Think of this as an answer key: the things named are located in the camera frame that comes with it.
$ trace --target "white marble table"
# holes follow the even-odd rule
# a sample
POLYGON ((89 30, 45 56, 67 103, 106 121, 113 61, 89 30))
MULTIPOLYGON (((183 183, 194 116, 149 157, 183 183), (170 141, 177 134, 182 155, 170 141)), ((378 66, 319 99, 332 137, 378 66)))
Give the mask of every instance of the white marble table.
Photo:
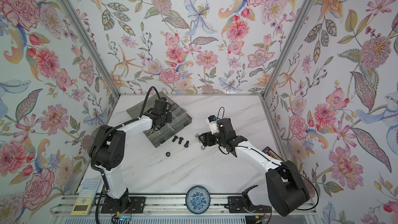
MULTIPOLYGON (((207 188, 210 193, 239 193, 255 184, 266 184, 266 179, 245 161, 232 154, 222 154, 218 146, 202 150, 195 138, 196 133, 210 131, 206 118, 217 115, 218 109, 224 107, 224 117, 231 118, 237 135, 246 137, 260 150, 269 146, 278 152, 258 96, 169 97, 186 109, 192 123, 177 133, 184 138, 180 145, 171 138, 155 148, 144 133, 126 140, 121 167, 130 193, 185 194, 195 185, 207 188)), ((141 95, 122 96, 108 125, 115 126, 131 119, 126 109, 143 100, 141 95)), ((89 167, 83 180, 87 178, 100 178, 100 174, 89 167)))

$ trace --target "gray plastic organizer box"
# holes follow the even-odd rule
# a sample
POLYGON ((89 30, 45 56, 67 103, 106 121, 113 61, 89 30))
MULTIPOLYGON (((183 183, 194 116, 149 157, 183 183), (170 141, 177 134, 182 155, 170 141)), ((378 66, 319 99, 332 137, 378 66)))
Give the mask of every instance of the gray plastic organizer box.
MULTIPOLYGON (((144 131, 145 135, 152 142, 154 147, 158 147, 160 144, 164 143, 167 139, 173 137, 177 134, 177 132, 181 131, 184 127, 192 123, 192 118, 189 116, 184 108, 181 108, 174 101, 172 101, 169 97, 167 97, 164 93, 159 93, 161 98, 166 98, 167 102, 171 104, 171 112, 172 112, 172 122, 167 123, 161 129, 154 131, 148 130, 144 131)), ((155 94, 148 98, 147 104, 145 105, 144 112, 146 112, 149 108, 152 108, 155 105, 155 100, 158 96, 155 94)), ((140 102, 137 105, 127 109, 127 113, 132 118, 137 118, 140 115, 142 105, 144 102, 140 102)))

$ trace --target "mounting plate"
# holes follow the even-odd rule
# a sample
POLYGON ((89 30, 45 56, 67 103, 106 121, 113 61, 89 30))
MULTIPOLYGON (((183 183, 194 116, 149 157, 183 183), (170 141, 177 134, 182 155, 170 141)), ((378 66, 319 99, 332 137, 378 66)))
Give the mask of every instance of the mounting plate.
MULTIPOLYGON (((132 202, 132 209, 130 208, 125 214, 130 214, 131 211, 133 214, 142 214, 145 207, 145 197, 129 197, 132 202)), ((101 214, 114 214, 115 210, 110 208, 107 202, 105 202, 105 206, 101 208, 101 214)))
MULTIPOLYGON (((228 207, 230 213, 247 213, 243 208, 243 197, 228 197, 228 207)), ((264 206, 266 213, 271 213, 271 207, 264 206)), ((262 206, 255 206, 252 209, 248 209, 250 213, 259 213, 264 215, 264 208, 262 206)))

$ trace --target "wire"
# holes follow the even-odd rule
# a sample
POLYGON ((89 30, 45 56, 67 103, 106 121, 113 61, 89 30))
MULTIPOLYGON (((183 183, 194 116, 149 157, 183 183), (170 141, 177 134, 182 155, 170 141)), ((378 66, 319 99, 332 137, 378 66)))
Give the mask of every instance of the wire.
MULTIPOLYGON (((243 147, 243 148, 249 149, 249 147, 245 147, 245 146, 236 146, 236 147, 243 147)), ((266 160, 270 161, 271 163, 273 163, 273 164, 275 164, 275 165, 277 165, 277 166, 282 166, 283 168, 288 169, 288 170, 291 171, 291 172, 294 172, 294 173, 296 173, 296 174, 299 174, 302 178, 306 179, 306 180, 311 184, 311 186, 314 188, 314 190, 315 190, 315 192, 316 192, 316 197, 317 197, 316 204, 315 204, 313 207, 311 207, 311 208, 306 208, 306 209, 296 208, 297 210, 303 210, 303 211, 311 210, 311 209, 314 209, 314 208, 318 205, 318 203, 319 203, 319 194, 318 194, 318 191, 316 190, 314 184, 312 184, 312 182, 311 182, 308 178, 306 178, 305 176, 301 175, 299 172, 296 172, 296 171, 294 171, 294 170, 291 170, 290 168, 288 168, 288 167, 286 167, 286 166, 284 166, 284 165, 279 165, 279 164, 277 164, 277 163, 272 162, 272 161, 269 160, 266 156, 264 156, 264 154, 262 154, 261 152, 257 151, 256 149, 250 149, 250 150, 253 150, 253 151, 259 153, 259 154, 260 154, 261 156, 263 156, 266 160)))

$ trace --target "remote control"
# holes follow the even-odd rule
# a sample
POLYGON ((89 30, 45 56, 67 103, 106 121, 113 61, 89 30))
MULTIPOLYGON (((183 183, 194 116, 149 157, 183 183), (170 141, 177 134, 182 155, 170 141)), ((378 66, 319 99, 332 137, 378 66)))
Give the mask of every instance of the remote control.
POLYGON ((82 190, 77 197, 71 215, 88 214, 101 182, 102 179, 86 179, 84 181, 82 190))

